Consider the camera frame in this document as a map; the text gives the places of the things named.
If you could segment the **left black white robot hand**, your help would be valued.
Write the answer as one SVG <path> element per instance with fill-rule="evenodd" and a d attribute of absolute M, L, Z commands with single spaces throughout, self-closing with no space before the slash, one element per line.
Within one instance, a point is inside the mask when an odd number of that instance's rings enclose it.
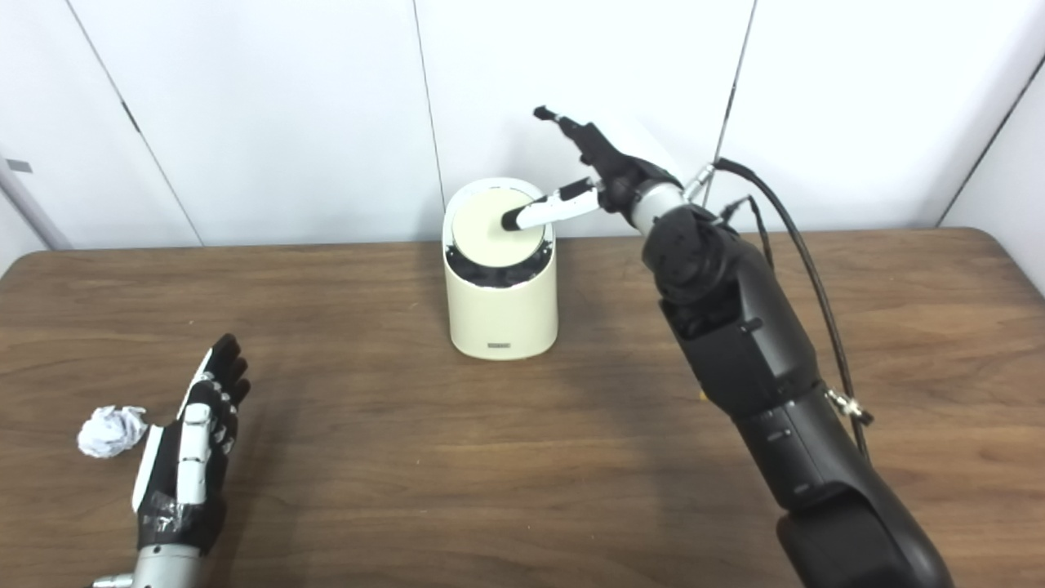
<path fill-rule="evenodd" d="M 220 336 L 198 364 L 173 421 L 150 425 L 133 491 L 138 550 L 184 545 L 208 555 L 228 505 L 224 485 L 251 389 L 238 339 Z"/>

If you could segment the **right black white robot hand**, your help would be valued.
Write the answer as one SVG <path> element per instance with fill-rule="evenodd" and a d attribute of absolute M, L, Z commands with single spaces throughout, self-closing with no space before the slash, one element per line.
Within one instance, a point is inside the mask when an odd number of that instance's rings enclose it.
<path fill-rule="evenodd" d="M 657 152 L 656 146 L 625 140 L 619 126 L 601 130 L 545 105 L 534 108 L 533 114 L 558 127 L 579 150 L 580 163 L 589 167 L 590 174 L 503 213 L 504 230 L 518 232 L 604 211 L 623 216 L 647 235 L 661 216 L 684 205 L 682 183 L 648 157 Z"/>

